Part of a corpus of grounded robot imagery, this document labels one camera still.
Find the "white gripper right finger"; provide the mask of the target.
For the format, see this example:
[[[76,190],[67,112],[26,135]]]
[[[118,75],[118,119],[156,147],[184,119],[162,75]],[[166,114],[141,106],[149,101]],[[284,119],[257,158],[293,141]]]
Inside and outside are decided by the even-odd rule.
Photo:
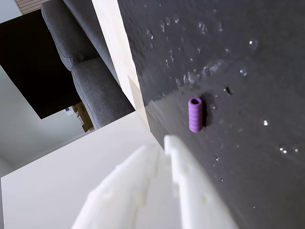
[[[182,227],[238,229],[230,209],[184,142],[175,135],[166,135],[164,152],[171,157],[172,180],[179,187]]]

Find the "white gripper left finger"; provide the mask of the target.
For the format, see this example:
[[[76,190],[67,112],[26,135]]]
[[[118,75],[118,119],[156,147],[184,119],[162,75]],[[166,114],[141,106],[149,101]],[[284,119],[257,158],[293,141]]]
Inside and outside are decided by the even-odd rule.
[[[89,194],[74,229],[180,229],[170,163],[158,145],[141,146]]]

